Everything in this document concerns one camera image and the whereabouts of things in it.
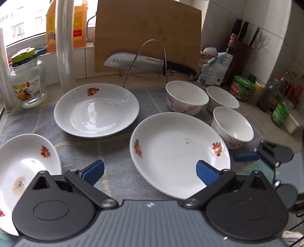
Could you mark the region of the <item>white floral bowl front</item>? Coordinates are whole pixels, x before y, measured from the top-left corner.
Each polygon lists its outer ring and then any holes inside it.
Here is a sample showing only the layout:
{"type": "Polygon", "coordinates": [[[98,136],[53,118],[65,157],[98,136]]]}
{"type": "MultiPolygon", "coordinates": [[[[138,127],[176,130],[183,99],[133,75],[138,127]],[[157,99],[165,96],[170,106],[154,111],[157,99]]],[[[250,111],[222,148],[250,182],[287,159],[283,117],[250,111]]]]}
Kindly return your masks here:
{"type": "Polygon", "coordinates": [[[239,112],[228,107],[213,110],[211,127],[219,134],[229,150],[237,149],[254,137],[249,121],[239,112]]]}

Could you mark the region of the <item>white plate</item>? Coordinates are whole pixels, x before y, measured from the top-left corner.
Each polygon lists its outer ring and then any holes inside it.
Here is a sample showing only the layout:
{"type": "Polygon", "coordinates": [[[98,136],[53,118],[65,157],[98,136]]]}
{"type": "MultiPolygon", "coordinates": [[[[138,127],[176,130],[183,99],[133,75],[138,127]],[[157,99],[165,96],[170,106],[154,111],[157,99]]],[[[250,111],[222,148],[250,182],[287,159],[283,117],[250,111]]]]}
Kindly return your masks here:
{"type": "Polygon", "coordinates": [[[107,137],[129,127],[139,114],[139,102],[127,89],[91,83],[64,94],[54,108],[56,124],[77,137],[107,137]]]}
{"type": "Polygon", "coordinates": [[[196,175],[199,160],[217,170],[231,167],[228,148],[219,134],[202,120],[182,113],[144,119],[134,129],[129,148],[141,176],[177,199],[187,199],[205,188],[196,175]]]}
{"type": "Polygon", "coordinates": [[[17,236],[12,211],[35,175],[47,170],[62,173],[53,144],[37,134],[16,136],[1,146],[1,230],[17,236]]]}

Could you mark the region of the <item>white floral bowl back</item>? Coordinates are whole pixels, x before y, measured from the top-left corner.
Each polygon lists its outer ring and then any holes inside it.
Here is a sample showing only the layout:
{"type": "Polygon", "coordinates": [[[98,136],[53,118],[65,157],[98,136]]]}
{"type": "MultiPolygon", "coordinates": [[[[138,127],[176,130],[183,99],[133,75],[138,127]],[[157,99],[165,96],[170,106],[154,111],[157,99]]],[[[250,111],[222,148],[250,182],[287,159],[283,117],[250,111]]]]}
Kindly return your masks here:
{"type": "Polygon", "coordinates": [[[237,109],[240,107],[238,100],[231,95],[229,92],[215,86],[209,86],[206,89],[206,93],[209,96],[209,102],[207,104],[207,109],[213,113],[214,109],[217,107],[228,107],[232,109],[237,109]]]}

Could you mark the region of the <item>white floral bowl large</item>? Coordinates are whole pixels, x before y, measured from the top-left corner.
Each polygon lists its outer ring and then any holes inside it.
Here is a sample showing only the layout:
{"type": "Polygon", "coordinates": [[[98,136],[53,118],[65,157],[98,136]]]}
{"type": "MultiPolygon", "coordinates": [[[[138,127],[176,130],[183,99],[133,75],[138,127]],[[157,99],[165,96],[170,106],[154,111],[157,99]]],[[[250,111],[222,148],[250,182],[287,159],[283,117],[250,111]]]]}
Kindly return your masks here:
{"type": "Polygon", "coordinates": [[[165,86],[167,105],[173,112],[197,115],[209,102],[209,96],[200,87],[174,80],[165,86]]]}

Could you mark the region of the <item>santoku kitchen knife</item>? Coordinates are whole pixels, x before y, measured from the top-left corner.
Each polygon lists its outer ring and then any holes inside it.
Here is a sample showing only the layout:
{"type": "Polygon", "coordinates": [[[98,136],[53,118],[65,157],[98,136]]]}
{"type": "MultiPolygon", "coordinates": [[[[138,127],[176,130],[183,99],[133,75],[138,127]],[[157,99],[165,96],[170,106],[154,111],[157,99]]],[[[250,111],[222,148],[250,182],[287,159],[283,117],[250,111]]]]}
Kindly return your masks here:
{"type": "MultiPolygon", "coordinates": [[[[136,54],[128,52],[117,52],[115,54],[110,55],[106,59],[106,61],[104,62],[104,66],[129,70],[132,66],[135,57],[136,54]]],[[[162,59],[138,55],[135,64],[132,67],[132,70],[162,75],[165,75],[168,70],[173,70],[178,73],[193,76],[197,74],[196,70],[186,65],[174,63],[171,61],[167,61],[166,64],[167,67],[165,66],[165,61],[162,59]]]]}

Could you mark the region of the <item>green label glass jar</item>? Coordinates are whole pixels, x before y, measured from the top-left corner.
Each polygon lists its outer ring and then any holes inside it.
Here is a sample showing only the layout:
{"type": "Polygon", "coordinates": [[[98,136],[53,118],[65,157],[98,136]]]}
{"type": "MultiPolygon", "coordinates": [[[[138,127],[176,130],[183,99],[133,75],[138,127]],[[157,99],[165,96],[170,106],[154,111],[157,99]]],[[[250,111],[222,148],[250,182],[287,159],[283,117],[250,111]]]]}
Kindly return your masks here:
{"type": "Polygon", "coordinates": [[[271,121],[273,124],[278,128],[283,126],[293,108],[294,104],[291,100],[286,97],[282,98],[271,115],[271,121]]]}

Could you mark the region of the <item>clear condiment bottle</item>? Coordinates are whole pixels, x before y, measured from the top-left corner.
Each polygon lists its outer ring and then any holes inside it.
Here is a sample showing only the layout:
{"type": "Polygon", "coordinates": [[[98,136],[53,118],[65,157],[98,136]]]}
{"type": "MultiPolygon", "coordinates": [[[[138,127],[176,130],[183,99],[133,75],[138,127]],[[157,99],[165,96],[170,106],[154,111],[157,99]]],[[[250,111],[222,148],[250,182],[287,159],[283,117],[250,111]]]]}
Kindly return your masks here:
{"type": "Polygon", "coordinates": [[[267,112],[279,94],[281,78],[276,77],[274,81],[267,83],[262,96],[257,102],[257,107],[263,112],[267,112]]]}

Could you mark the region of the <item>small yellow lid jar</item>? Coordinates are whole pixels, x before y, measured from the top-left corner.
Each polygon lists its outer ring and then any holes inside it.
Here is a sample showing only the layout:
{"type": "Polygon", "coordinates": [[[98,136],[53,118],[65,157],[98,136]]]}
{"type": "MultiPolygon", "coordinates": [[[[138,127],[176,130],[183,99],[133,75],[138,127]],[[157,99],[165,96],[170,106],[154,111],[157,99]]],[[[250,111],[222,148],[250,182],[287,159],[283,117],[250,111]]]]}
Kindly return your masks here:
{"type": "Polygon", "coordinates": [[[256,105],[258,100],[260,99],[260,97],[263,94],[264,88],[265,88],[265,85],[263,83],[256,81],[255,87],[251,91],[251,95],[250,95],[248,102],[252,105],[256,105]]]}

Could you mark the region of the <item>green lid sauce jar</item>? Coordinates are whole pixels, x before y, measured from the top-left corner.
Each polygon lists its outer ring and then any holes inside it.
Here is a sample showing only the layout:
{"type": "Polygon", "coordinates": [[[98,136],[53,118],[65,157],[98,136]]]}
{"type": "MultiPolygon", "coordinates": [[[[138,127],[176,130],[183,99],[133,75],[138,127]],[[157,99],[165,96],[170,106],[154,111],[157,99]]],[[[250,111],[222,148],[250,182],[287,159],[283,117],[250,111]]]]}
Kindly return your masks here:
{"type": "Polygon", "coordinates": [[[250,80],[241,76],[234,76],[229,91],[237,100],[246,102],[254,88],[255,84],[250,80]]]}

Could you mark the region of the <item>wooden knife block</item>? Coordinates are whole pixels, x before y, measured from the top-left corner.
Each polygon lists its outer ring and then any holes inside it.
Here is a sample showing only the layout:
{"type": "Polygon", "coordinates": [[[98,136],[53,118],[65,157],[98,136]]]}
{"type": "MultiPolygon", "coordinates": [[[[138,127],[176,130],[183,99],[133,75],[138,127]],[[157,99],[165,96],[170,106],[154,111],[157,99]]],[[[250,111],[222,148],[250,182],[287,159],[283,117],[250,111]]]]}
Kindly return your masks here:
{"type": "Polygon", "coordinates": [[[242,74],[242,71],[245,68],[245,65],[249,59],[249,56],[251,54],[252,51],[252,46],[254,41],[256,40],[256,37],[259,33],[260,28],[257,28],[255,34],[253,35],[253,38],[251,39],[251,42],[249,45],[247,45],[246,43],[243,42],[245,35],[247,33],[247,29],[249,26],[249,22],[245,21],[241,31],[240,31],[240,35],[238,37],[236,46],[235,46],[235,51],[234,51],[234,65],[233,65],[233,72],[232,75],[233,76],[240,76],[242,74]]]}

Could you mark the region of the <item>plastic wrap roll short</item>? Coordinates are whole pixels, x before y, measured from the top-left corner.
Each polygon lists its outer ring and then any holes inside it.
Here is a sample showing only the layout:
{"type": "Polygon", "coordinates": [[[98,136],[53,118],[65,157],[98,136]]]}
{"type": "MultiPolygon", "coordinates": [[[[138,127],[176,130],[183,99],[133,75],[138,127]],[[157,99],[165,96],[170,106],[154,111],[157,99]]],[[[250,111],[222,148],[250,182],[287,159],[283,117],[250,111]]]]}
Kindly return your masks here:
{"type": "Polygon", "coordinates": [[[1,57],[0,57],[0,71],[1,71],[1,96],[6,108],[12,108],[15,105],[11,90],[10,69],[7,58],[6,46],[4,44],[4,34],[1,28],[1,57]]]}

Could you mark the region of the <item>glass jar green lid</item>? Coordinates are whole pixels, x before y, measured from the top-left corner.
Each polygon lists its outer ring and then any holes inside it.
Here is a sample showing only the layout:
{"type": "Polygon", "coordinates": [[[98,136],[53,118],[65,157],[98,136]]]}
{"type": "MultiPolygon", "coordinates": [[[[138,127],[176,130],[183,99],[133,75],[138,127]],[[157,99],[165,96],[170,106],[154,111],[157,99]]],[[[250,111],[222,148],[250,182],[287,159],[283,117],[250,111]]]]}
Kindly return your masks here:
{"type": "Polygon", "coordinates": [[[39,105],[46,98],[44,62],[34,48],[20,50],[11,57],[11,86],[23,108],[39,105]]]}

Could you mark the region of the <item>dark soy sauce bottle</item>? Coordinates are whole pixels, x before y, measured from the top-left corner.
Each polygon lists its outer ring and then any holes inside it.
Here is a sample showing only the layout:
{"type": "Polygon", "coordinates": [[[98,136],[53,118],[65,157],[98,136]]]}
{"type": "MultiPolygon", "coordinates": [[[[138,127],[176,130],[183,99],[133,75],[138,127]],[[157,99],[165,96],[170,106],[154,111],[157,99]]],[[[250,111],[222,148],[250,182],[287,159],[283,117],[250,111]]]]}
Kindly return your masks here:
{"type": "MultiPolygon", "coordinates": [[[[240,33],[241,26],[242,26],[242,19],[238,18],[233,25],[233,28],[232,28],[232,31],[231,31],[231,34],[230,34],[230,38],[229,38],[229,42],[228,42],[228,47],[226,49],[226,53],[228,53],[232,56],[234,56],[234,49],[235,49],[235,45],[236,45],[237,40],[238,40],[238,36],[239,36],[239,33],[240,33]]],[[[224,83],[227,82],[228,76],[229,76],[229,74],[231,72],[231,69],[232,69],[232,66],[233,66],[233,60],[230,62],[229,66],[228,66],[228,69],[225,73],[225,76],[224,76],[224,79],[223,79],[223,82],[221,83],[221,85],[223,85],[224,83]]]]}

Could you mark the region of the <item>orange oil jug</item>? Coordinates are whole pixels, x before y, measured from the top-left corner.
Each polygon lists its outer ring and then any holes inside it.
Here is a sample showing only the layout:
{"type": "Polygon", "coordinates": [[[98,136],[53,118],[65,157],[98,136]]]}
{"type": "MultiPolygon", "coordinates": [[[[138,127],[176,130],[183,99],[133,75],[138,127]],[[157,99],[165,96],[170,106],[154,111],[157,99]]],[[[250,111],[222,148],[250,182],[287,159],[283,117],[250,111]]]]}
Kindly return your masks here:
{"type": "MultiPolygon", "coordinates": [[[[46,52],[56,52],[56,28],[55,28],[55,9],[56,1],[50,1],[46,13],[46,52]]],[[[86,25],[87,25],[88,1],[74,1],[73,17],[73,48],[85,47],[87,44],[86,25]]]]}

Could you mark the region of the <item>plastic wrap roll tall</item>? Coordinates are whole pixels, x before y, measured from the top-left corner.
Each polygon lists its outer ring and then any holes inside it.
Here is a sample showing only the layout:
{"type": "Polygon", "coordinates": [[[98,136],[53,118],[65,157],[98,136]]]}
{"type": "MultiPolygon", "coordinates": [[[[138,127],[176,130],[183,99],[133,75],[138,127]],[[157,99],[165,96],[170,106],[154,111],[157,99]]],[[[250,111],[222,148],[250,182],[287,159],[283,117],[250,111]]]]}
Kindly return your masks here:
{"type": "Polygon", "coordinates": [[[76,87],[73,70],[73,17],[73,1],[56,1],[56,55],[60,84],[64,93],[76,87]]]}

